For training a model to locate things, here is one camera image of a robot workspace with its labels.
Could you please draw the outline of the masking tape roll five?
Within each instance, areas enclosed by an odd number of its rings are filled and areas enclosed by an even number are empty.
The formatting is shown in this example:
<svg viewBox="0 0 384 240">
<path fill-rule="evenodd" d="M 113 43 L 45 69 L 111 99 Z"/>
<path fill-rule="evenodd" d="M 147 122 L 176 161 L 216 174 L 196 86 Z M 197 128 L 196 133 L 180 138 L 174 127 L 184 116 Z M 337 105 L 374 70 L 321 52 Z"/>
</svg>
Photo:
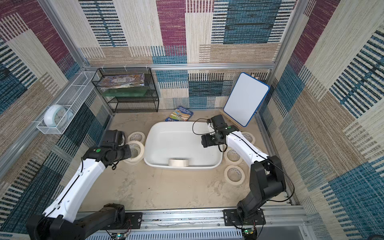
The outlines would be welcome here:
<svg viewBox="0 0 384 240">
<path fill-rule="evenodd" d="M 144 159 L 145 146 L 139 141 L 130 141 L 128 145 L 131 150 L 131 157 L 123 160 L 123 162 L 132 166 L 137 165 Z"/>
</svg>

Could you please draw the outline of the masking tape roll two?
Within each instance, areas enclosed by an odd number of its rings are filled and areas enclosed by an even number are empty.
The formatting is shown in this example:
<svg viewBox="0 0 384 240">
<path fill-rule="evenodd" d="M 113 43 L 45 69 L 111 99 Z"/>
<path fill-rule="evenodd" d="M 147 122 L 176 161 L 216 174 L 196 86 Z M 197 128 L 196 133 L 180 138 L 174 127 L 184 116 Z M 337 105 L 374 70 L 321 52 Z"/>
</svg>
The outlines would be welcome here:
<svg viewBox="0 0 384 240">
<path fill-rule="evenodd" d="M 128 136 L 128 141 L 137 141 L 142 143 L 143 145 L 145 144 L 146 141 L 146 135 L 143 132 L 137 131 L 133 132 Z"/>
</svg>

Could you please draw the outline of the masking tape roll four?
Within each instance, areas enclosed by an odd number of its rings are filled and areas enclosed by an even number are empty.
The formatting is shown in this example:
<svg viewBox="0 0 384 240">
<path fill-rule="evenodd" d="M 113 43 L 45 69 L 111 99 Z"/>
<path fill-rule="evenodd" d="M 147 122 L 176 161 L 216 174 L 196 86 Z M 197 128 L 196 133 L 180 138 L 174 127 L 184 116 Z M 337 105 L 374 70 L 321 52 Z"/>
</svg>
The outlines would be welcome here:
<svg viewBox="0 0 384 240">
<path fill-rule="evenodd" d="M 228 165 L 234 166 L 238 166 L 243 161 L 243 158 L 232 148 L 228 148 L 224 152 L 224 159 Z"/>
</svg>

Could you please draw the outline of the masking tape roll eleven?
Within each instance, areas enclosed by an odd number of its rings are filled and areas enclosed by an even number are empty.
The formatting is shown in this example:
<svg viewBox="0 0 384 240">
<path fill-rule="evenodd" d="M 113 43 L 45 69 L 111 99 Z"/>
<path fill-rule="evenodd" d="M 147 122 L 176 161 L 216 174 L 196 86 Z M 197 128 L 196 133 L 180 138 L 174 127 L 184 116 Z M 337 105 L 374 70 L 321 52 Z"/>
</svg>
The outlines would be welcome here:
<svg viewBox="0 0 384 240">
<path fill-rule="evenodd" d="M 256 138 L 254 137 L 253 134 L 249 133 L 249 132 L 246 132 L 246 131 L 242 131 L 242 135 L 245 137 L 245 139 L 247 139 L 252 145 L 256 142 Z"/>
</svg>

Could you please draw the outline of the masking tape roll nine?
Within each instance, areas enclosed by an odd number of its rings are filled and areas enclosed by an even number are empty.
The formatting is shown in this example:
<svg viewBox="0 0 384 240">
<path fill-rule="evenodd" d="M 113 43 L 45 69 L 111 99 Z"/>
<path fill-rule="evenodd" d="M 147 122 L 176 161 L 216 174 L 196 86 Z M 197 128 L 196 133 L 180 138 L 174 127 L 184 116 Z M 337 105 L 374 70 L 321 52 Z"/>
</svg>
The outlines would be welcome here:
<svg viewBox="0 0 384 240">
<path fill-rule="evenodd" d="M 246 175 L 240 167 L 231 165 L 226 167 L 224 177 L 229 184 L 239 186 L 244 182 Z"/>
</svg>

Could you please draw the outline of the masking tape roll eight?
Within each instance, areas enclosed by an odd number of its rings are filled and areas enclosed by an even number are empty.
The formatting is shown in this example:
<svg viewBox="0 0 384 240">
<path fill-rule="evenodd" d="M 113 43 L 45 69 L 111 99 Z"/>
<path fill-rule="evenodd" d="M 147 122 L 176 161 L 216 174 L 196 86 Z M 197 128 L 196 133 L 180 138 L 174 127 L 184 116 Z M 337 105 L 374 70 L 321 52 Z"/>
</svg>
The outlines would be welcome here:
<svg viewBox="0 0 384 240">
<path fill-rule="evenodd" d="M 185 168 L 189 166 L 188 159 L 169 159 L 168 162 L 169 167 L 172 168 Z"/>
</svg>

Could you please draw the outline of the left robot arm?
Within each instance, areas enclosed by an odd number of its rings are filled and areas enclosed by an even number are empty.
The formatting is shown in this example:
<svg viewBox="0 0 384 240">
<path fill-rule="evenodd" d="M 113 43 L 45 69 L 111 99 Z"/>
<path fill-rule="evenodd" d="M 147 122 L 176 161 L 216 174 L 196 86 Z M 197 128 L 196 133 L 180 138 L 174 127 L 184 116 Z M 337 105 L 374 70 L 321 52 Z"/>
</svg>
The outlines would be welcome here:
<svg viewBox="0 0 384 240">
<path fill-rule="evenodd" d="M 86 195 L 108 166 L 116 168 L 131 157 L 129 145 L 89 149 L 67 186 L 42 214 L 32 215 L 26 228 L 32 240 L 84 240 L 108 226 L 126 225 L 125 207 L 107 204 L 101 210 L 77 220 Z"/>
</svg>

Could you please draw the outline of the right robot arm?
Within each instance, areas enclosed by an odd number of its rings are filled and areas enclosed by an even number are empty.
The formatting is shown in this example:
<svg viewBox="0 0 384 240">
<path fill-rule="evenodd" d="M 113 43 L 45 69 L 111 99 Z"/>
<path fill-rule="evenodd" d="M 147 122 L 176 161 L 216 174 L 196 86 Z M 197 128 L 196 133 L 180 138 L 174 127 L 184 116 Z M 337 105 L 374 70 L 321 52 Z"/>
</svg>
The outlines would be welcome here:
<svg viewBox="0 0 384 240">
<path fill-rule="evenodd" d="M 241 222 L 249 222 L 261 215 L 261 207 L 286 190 L 285 174 L 281 160 L 269 156 L 252 145 L 241 132 L 223 132 L 201 136 L 204 148 L 227 145 L 235 150 L 250 168 L 248 195 L 237 205 L 237 215 Z"/>
</svg>

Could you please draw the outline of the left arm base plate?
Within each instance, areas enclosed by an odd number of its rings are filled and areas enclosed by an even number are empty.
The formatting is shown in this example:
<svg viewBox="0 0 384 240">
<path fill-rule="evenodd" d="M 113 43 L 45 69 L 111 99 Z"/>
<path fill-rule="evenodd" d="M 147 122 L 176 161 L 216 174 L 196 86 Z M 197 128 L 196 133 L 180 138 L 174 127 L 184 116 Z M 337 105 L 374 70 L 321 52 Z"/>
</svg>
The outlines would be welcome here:
<svg viewBox="0 0 384 240">
<path fill-rule="evenodd" d="M 138 230 L 141 228 L 142 219 L 142 212 L 126 212 L 125 219 L 123 221 L 123 226 L 121 227 L 121 229 Z"/>
</svg>

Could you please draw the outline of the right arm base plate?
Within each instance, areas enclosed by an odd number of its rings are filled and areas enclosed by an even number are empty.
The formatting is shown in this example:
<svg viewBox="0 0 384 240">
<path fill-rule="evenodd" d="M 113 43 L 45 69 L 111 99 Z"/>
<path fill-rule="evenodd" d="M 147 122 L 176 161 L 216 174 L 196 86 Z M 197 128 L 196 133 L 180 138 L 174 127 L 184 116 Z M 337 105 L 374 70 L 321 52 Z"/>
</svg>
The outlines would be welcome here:
<svg viewBox="0 0 384 240">
<path fill-rule="evenodd" d="M 251 214 L 240 214 L 238 209 L 223 210 L 225 226 L 243 227 L 243 226 L 262 226 L 266 223 L 263 210 L 256 210 Z"/>
</svg>

